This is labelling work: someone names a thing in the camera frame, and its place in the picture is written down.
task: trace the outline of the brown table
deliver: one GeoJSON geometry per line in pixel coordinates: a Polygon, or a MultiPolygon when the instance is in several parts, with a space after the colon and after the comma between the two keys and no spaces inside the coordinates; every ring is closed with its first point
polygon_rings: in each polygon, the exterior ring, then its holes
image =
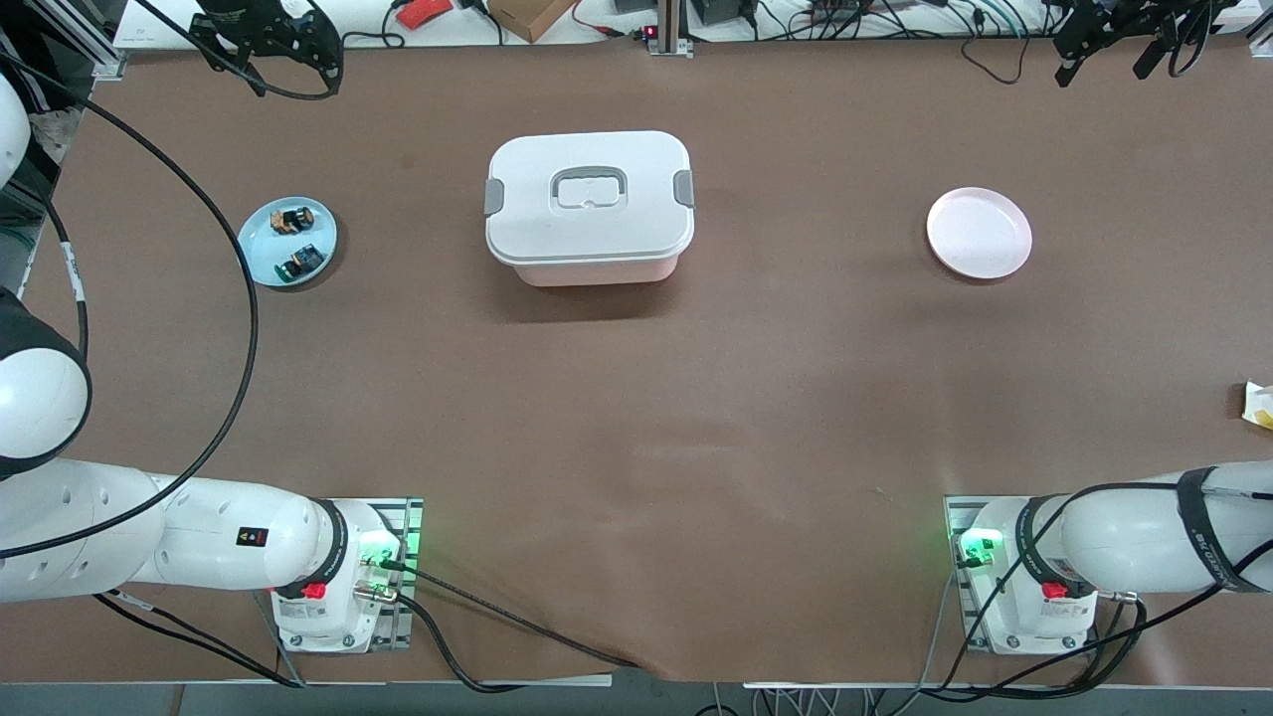
{"type": "MultiPolygon", "coordinates": [[[[943,494],[1273,456],[1227,397],[1273,377],[1273,65],[1225,41],[1186,79],[1138,83],[1128,45],[1060,90],[1044,43],[1012,88],[946,42],[700,50],[355,52],[321,103],[256,99],[192,55],[139,56],[101,85],[232,222],[290,194],[340,218],[335,270],[261,292],[252,390],[204,474],[424,496],[430,568],[659,677],[905,683],[948,572],[943,494]],[[671,279],[541,290],[491,259],[495,148],[643,127],[694,162],[698,231],[671,279]],[[1007,192],[1035,229],[997,285],[957,280],[925,246],[928,205],[964,185],[1007,192]]],[[[1013,64],[1013,43],[978,50],[1013,64]]],[[[241,367],[230,252],[98,120],[56,199],[93,329],[93,419],[70,456],[179,471],[241,367]]],[[[55,254],[29,304],[73,335],[55,254]]],[[[271,657],[244,594],[135,591],[271,657]]],[[[480,678],[603,668],[451,604],[437,615],[480,678]]],[[[1148,633],[1118,680],[1273,687],[1270,618],[1269,599],[1212,600],[1148,633]]],[[[0,623],[5,680],[243,675],[88,599],[8,605],[0,623]]],[[[420,634],[405,655],[300,668],[444,678],[420,634]]],[[[961,675],[1022,664],[970,657],[961,675]]]]}

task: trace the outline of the cardboard box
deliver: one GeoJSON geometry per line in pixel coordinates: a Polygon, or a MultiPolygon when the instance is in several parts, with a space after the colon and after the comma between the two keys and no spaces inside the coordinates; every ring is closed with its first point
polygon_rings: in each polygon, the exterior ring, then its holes
{"type": "Polygon", "coordinates": [[[490,17],[504,29],[535,42],[564,15],[574,0],[488,0],[490,17]]]}

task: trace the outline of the container lid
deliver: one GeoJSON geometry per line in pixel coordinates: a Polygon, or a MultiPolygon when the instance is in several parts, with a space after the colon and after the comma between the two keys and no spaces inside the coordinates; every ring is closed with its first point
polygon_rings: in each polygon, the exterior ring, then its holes
{"type": "Polygon", "coordinates": [[[675,256],[694,232],[690,155],[662,131],[523,136],[491,158],[485,213],[505,264],[675,256]]]}

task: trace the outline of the white plastic container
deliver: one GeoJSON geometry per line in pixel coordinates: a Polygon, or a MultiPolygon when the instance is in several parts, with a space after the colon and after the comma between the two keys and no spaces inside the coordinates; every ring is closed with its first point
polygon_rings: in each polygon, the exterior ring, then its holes
{"type": "Polygon", "coordinates": [[[485,214],[531,285],[662,280],[694,237],[690,154],[662,131],[518,138],[491,157],[485,214]]]}

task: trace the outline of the white plate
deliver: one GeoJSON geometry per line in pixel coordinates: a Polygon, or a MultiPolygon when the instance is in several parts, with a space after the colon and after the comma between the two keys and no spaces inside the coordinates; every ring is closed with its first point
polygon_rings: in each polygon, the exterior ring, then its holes
{"type": "Polygon", "coordinates": [[[1026,262],[1034,237],[1007,196],[969,186],[947,191],[929,209],[928,243],[952,271],[1001,279],[1026,262]]]}
{"type": "Polygon", "coordinates": [[[252,271],[252,278],[261,285],[275,288],[288,285],[300,285],[317,276],[331,262],[336,254],[336,218],[322,205],[322,201],[306,196],[286,196],[275,199],[261,206],[243,222],[239,229],[239,246],[247,256],[247,266],[252,271]],[[299,233],[278,233],[270,228],[270,214],[279,209],[299,209],[308,206],[314,215],[314,224],[299,233]],[[274,268],[292,257],[303,247],[313,245],[322,254],[322,264],[317,269],[298,278],[294,282],[284,282],[275,273],[274,268]]]}

